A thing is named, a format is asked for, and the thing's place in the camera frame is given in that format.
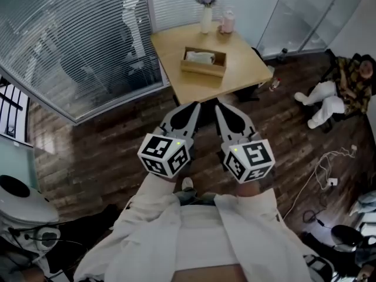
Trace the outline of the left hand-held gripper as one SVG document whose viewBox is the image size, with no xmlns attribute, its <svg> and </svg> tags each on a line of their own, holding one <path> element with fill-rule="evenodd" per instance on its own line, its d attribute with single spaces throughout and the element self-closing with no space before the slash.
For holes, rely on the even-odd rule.
<svg viewBox="0 0 376 282">
<path fill-rule="evenodd" d="M 148 172 L 174 177 L 191 160 L 200 112 L 199 102 L 180 105 L 163 118 L 153 133 L 146 134 L 137 155 Z"/>
</svg>

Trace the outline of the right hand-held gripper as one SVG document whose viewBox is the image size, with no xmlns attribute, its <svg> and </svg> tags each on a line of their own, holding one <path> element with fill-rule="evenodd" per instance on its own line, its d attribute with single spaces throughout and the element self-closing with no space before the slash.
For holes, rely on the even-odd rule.
<svg viewBox="0 0 376 282">
<path fill-rule="evenodd" d="M 226 103 L 218 103 L 215 114 L 222 165 L 240 184 L 266 177 L 276 161 L 269 141 L 262 139 L 250 117 Z"/>
</svg>

